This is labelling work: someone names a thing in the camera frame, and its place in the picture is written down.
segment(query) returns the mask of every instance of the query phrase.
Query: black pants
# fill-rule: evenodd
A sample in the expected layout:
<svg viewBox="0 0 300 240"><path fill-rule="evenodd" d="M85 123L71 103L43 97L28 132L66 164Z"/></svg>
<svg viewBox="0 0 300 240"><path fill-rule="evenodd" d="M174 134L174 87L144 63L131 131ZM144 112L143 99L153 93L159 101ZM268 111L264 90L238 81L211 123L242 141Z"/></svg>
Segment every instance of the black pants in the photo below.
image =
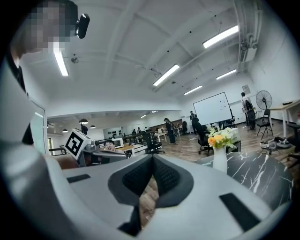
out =
<svg viewBox="0 0 300 240"><path fill-rule="evenodd" d="M195 125L193 123L192 123L192 126L193 126L194 133L196 134L196 128L195 128Z"/></svg>

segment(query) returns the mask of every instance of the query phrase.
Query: white vase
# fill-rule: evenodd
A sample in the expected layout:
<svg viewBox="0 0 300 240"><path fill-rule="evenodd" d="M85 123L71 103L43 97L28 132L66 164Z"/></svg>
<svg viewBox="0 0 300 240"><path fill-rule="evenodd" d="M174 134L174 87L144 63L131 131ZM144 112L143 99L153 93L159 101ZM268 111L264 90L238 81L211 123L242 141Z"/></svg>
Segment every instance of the white vase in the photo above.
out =
<svg viewBox="0 0 300 240"><path fill-rule="evenodd" d="M226 147L214 148L214 161L212 167L218 169L224 173L227 173L227 157Z"/></svg>

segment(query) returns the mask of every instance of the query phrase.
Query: white ceiling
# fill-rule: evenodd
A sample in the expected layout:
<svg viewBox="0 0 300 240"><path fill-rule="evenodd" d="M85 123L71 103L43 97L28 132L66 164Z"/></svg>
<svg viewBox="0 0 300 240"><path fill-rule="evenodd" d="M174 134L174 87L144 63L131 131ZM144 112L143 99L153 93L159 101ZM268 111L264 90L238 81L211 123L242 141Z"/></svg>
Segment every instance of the white ceiling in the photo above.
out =
<svg viewBox="0 0 300 240"><path fill-rule="evenodd" d="M24 56L49 92L66 83L84 82L92 88L125 82L176 98L196 86L217 83L217 76L237 67L239 34L208 49L202 45L238 24L232 0L74 2L79 14L89 14L90 25L84 39L72 37L63 50L69 76L61 76L52 52ZM78 64L71 62L73 54ZM181 68L157 88L154 73L141 67L163 74L175 63Z"/></svg>
<svg viewBox="0 0 300 240"><path fill-rule="evenodd" d="M151 111L111 111L111 112L94 112L94 113L84 113L84 114L72 114L70 116L63 116L63 117L55 117L55 118L48 118L48 123L66 123L74 120L81 120L83 118L90 120L90 119L97 119L103 117L113 117L113 118L124 118L124 117L131 117L131 118L140 118L143 115L150 114Z"/></svg>

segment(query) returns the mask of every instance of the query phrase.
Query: marble table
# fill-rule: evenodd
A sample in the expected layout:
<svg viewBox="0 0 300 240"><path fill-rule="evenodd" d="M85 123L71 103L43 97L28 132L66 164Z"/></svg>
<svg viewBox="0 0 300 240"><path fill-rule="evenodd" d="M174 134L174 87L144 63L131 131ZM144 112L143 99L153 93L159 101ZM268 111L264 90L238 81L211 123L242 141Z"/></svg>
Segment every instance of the marble table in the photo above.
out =
<svg viewBox="0 0 300 240"><path fill-rule="evenodd" d="M212 167L214 156L196 161ZM227 154L227 175L249 188L273 210L291 200L293 177L287 167L275 158L258 153Z"/></svg>

